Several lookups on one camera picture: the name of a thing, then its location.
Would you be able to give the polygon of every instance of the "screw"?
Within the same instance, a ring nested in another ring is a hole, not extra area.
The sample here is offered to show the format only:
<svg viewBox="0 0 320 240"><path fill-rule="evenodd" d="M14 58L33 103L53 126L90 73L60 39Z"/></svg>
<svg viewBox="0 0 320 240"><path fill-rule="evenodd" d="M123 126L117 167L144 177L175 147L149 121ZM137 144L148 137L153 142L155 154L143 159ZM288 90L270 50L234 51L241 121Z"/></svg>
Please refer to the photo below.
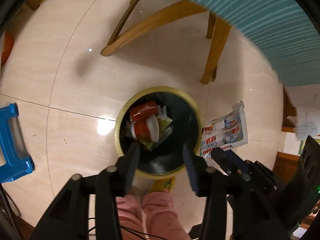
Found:
<svg viewBox="0 0 320 240"><path fill-rule="evenodd" d="M249 174L246 174L246 173L243 173L243 174L241 175L241 177L242 177L242 179L243 179L244 181L249 181L249 180L251 180L251 176L250 176Z"/></svg>
<svg viewBox="0 0 320 240"><path fill-rule="evenodd" d="M82 178L82 176L79 173L73 174L72 177L71 177L72 180L79 180L81 178Z"/></svg>
<svg viewBox="0 0 320 240"><path fill-rule="evenodd" d="M205 171L207 173L215 173L216 169L214 167L208 166L208 167L205 168Z"/></svg>
<svg viewBox="0 0 320 240"><path fill-rule="evenodd" d="M107 172L116 172L118 168L116 166L109 166L106 168Z"/></svg>

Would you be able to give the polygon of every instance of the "pink pants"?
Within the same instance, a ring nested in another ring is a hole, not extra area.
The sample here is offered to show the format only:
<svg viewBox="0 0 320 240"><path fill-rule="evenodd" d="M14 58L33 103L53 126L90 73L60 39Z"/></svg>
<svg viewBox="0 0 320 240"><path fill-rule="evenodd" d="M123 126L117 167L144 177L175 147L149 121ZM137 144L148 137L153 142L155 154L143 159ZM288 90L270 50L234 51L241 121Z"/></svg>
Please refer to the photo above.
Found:
<svg viewBox="0 0 320 240"><path fill-rule="evenodd" d="M169 193L148 193L143 197L141 207L137 198L133 195L117 197L116 202L120 225L143 232L142 207L147 215L148 234L161 236L167 240L190 240L189 235L180 225L178 214L173 208L173 198ZM140 240L137 236L123 229L122 237L124 240ZM150 240L159 240L159 238L150 236Z"/></svg>

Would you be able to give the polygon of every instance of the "wooden furniture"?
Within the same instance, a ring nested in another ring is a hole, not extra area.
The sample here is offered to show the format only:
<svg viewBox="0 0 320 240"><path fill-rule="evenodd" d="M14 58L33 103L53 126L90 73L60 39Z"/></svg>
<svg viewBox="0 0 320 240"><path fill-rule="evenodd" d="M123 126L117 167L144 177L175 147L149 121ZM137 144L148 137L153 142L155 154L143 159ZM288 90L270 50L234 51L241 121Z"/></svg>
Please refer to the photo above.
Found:
<svg viewBox="0 0 320 240"><path fill-rule="evenodd" d="M275 165L273 166L274 174L278 175L288 183L298 167L299 158L300 156L298 155L278 152ZM320 207L320 202L315 205L314 209L317 207ZM308 229L314 219L315 216L308 215L304 220L302 220L301 227Z"/></svg>
<svg viewBox="0 0 320 240"><path fill-rule="evenodd" d="M130 1L127 11L124 13L115 28L108 44L101 50L100 54L102 56L109 56L125 44L157 27L187 16L207 11L207 9L188 0L181 0L154 13L131 27L129 30L120 34L129 15L132 13L134 7L139 1L140 0ZM200 81L202 84L208 84L210 80L215 80L217 63L227 41L230 29L231 26L220 17L217 17L212 13L209 14L207 38L212 39L212 42L205 70Z"/></svg>
<svg viewBox="0 0 320 240"><path fill-rule="evenodd" d="M43 2L44 0L27 0L26 5L32 9L32 10L37 10L40 6L40 3Z"/></svg>
<svg viewBox="0 0 320 240"><path fill-rule="evenodd" d="M285 90L283 90L283 120L282 132L294 132L295 125L287 119L288 116L297 116L296 108L292 106Z"/></svg>
<svg viewBox="0 0 320 240"><path fill-rule="evenodd" d="M299 158L297 155L278 152L272 171L288 183L298 167Z"/></svg>

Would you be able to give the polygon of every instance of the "wooden chair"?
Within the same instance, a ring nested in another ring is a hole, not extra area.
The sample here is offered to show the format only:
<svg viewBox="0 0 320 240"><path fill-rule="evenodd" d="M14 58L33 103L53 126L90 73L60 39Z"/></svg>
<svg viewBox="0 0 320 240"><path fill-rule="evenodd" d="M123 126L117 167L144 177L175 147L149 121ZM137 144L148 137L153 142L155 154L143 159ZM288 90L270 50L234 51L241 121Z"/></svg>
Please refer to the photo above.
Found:
<svg viewBox="0 0 320 240"><path fill-rule="evenodd" d="M37 10L40 6L40 3L43 2L44 0L27 0L26 5L32 9L32 10Z"/></svg>
<svg viewBox="0 0 320 240"><path fill-rule="evenodd" d="M157 27L187 16L207 11L207 9L188 0L181 0L154 13L131 27L129 30L120 34L125 22L139 1L140 0L130 1L127 11L119 21L108 44L101 50L100 54L102 56L109 56L125 44ZM212 13L209 14L207 38L212 39L212 42L205 70L200 81L202 84L208 84L210 79L212 81L215 80L217 63L228 38L230 29L231 26L220 17L217 17Z"/></svg>

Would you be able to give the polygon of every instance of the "tile grout line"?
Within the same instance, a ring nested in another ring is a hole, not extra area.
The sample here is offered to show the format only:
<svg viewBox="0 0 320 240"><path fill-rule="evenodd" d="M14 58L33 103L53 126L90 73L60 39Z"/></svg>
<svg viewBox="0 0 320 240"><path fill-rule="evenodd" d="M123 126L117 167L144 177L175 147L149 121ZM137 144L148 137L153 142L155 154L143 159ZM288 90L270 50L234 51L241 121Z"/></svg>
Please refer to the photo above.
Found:
<svg viewBox="0 0 320 240"><path fill-rule="evenodd" d="M207 117L207 107L208 107L208 103L209 103L209 93L210 93L210 84L207 85L208 86L208 95L207 95L207 103L205 105L205 112L204 112L204 122L205 122L205 118Z"/></svg>
<svg viewBox="0 0 320 240"><path fill-rule="evenodd" d="M73 111L68 111L68 110L63 110L63 109L55 108L55 107L52 107L52 106L45 106L45 105L41 105L41 104L38 104L38 103L30 102L30 101L27 101L27 100L23 100L23 99L20 99L20 98L15 98L15 97L7 96L7 95L1 94L1 93L0 93L0 95L5 96L5 97L9 97L9 98L14 98L14 99L17 99L17 100L20 100L20 101L23 101L23 102L27 102L27 103L30 103L30 104L34 104L34 105L38 105L38 106L44 106L44 107L47 107L47 108L49 108L49 109L51 108L51 109L56 109L56 110L64 111L64 112L68 112L68 113L79 114L79 115L84 115L84 116L93 117L93 118L98 118L98 119L104 119L104 120L110 120L110 121L114 121L114 122L115 122L115 120L106 119L106 118L101 118L101 117L97 117L97 116L89 115L89 114L81 114L81 113L77 113L77 112L73 112Z"/></svg>
<svg viewBox="0 0 320 240"><path fill-rule="evenodd" d="M188 194L188 190L189 190L189 189L187 189L186 194L184 195L184 201L183 201L183 203L182 203L182 205L181 205L181 208L180 208L180 210L179 210L179 212L178 212L178 216L180 215L181 209L183 208L183 205L184 205L184 203L185 203L185 201L186 201L187 194Z"/></svg>
<svg viewBox="0 0 320 240"><path fill-rule="evenodd" d="M86 15L87 12L90 10L91 6L94 4L95 1L96 1L96 0L94 0L93 3L89 6L89 8L86 10L86 12L84 13L84 15L83 15L82 18L80 19L78 25L76 26L75 30L73 31L73 33L72 33L72 35L71 35L71 37L70 37L70 39L69 39L69 41L68 41L68 43L67 43L64 51L63 51L63 54L62 54L62 56L61 56L61 59L60 59L59 65L58 65L58 67L57 67L57 71L56 71L56 74L55 74L55 76L54 76L53 83L52 83L52 88L51 88L51 93L50 93L50 98L49 98L49 106L48 106L47 129L46 129L46 142L45 142L45 144L46 144L46 155L47 155L48 173L49 173L49 179L50 179L50 185L51 185L51 188L52 188L53 197L54 197L54 192L53 192L52 180L51 180L51 176L50 176L49 158L48 158L48 121L49 121L49 109L50 109L50 103L51 103L51 97L52 97L54 82L55 82L55 80L56 80L56 77L57 77L57 74L58 74L58 70L59 70L60 64L61 64L61 62L62 62L63 56L64 56L64 54L65 54L65 52L66 52L66 50L67 50L67 47L68 47L68 45L69 45L72 37L73 37L73 34L76 32L76 30L77 30L79 24L81 23L82 19L85 17L85 15Z"/></svg>
<svg viewBox="0 0 320 240"><path fill-rule="evenodd" d="M48 119L49 119L49 108L48 108L48 114L47 114L47 127L46 127L46 133L45 133L45 151L46 151L46 156L47 156L47 167L48 167L48 173L49 173L49 181L50 181L50 186L51 186L51 190L52 190L52 196L54 197L53 185L52 185L51 175L50 175L50 170L49 170L49 159L48 159Z"/></svg>

